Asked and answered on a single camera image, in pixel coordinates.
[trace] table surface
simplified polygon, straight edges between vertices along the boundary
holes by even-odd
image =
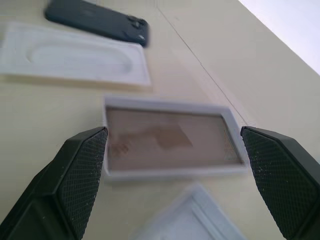
[[[94,2],[149,22],[145,56],[152,88],[1,75],[0,221],[66,139],[102,125],[105,93],[228,106],[240,126],[295,137],[319,157],[319,76],[240,2]],[[1,22],[81,32],[45,20],[47,3],[2,0]],[[283,239],[250,172],[198,181],[248,240]],[[100,184],[83,239],[128,239],[192,183]]]

